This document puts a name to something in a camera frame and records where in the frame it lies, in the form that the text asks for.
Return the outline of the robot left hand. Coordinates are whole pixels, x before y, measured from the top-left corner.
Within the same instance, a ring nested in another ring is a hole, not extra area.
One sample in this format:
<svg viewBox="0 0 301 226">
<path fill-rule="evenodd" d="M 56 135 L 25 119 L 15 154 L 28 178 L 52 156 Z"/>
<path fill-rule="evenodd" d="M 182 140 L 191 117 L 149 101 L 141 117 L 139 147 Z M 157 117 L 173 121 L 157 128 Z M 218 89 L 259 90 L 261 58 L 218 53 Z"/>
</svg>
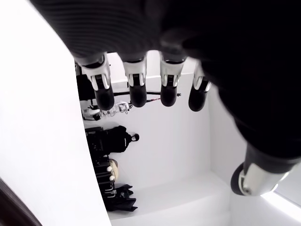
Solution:
<svg viewBox="0 0 301 226">
<path fill-rule="evenodd" d="M 100 109 L 113 107 L 108 53 L 123 62 L 132 103 L 146 102 L 146 54 L 160 53 L 161 101 L 175 103 L 187 57 L 198 65 L 189 107 L 213 84 L 247 142 L 231 178 L 243 196 L 272 191 L 301 162 L 301 4 L 296 0 L 34 0 L 82 68 Z"/>
</svg>

